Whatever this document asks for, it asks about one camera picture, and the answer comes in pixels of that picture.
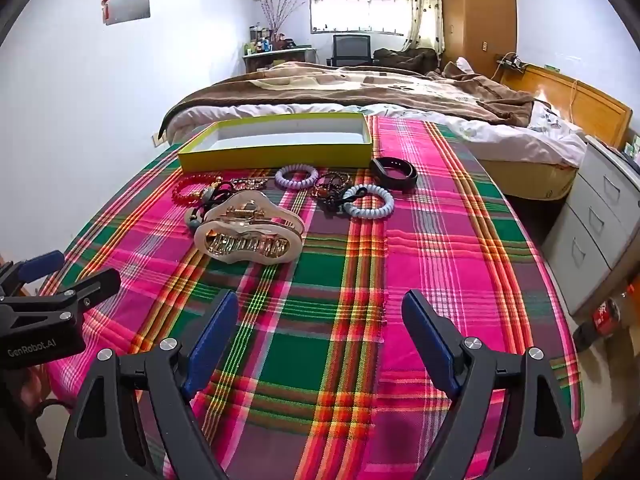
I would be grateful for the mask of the person left hand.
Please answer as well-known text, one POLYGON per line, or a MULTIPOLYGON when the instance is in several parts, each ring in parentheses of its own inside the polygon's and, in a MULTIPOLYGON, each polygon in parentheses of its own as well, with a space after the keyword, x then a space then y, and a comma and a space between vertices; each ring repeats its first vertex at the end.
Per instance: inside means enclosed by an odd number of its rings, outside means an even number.
POLYGON ((49 374, 44 365, 17 370, 14 382, 15 395, 28 412, 35 411, 36 407, 50 396, 49 374))

